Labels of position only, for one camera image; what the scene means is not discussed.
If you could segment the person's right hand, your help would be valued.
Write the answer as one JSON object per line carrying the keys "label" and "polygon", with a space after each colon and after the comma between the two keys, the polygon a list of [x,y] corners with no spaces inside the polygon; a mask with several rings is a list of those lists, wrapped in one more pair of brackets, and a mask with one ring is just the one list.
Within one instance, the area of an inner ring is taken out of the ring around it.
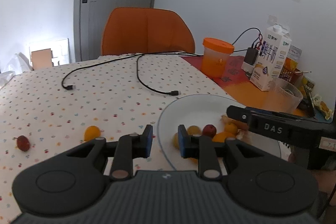
{"label": "person's right hand", "polygon": [[303,149],[293,145],[289,148],[290,162],[311,171],[335,171],[335,152],[320,148]]}

